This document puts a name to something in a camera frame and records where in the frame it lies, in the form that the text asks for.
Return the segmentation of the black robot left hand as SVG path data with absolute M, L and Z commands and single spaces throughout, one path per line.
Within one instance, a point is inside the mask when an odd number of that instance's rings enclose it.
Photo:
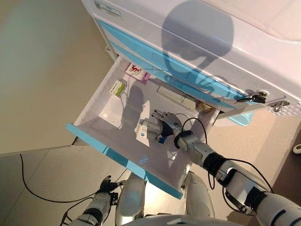
M 110 193 L 119 186 L 119 182 L 112 182 L 111 175 L 108 175 L 102 182 L 99 188 L 100 193 Z

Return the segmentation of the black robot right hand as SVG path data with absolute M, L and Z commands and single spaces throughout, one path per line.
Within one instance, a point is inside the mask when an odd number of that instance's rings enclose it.
M 175 138 L 181 133 L 182 123 L 175 114 L 155 109 L 151 116 L 158 121 L 161 130 L 160 135 L 158 136 L 158 141 L 160 143 L 164 143 L 169 136 Z

